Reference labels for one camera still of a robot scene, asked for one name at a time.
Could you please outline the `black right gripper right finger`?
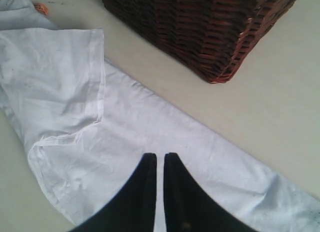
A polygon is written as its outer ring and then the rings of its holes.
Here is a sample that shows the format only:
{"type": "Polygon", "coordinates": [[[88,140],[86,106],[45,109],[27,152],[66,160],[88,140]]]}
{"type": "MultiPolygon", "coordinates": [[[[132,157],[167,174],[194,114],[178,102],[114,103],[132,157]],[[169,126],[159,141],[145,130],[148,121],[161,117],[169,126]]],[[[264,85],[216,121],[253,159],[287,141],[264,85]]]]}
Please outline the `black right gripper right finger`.
{"type": "Polygon", "coordinates": [[[216,203],[176,153],[164,157],[163,203],[168,232],[254,231],[216,203]]]}

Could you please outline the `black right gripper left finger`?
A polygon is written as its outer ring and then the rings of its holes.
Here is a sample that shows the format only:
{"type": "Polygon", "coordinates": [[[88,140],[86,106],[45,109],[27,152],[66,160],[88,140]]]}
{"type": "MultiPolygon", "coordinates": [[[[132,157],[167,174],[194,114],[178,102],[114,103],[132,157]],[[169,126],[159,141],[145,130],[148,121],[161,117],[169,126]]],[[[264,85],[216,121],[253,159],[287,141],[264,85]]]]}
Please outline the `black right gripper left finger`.
{"type": "Polygon", "coordinates": [[[157,157],[143,154],[121,190],[74,232],[152,232],[157,199],[157,157]]]}

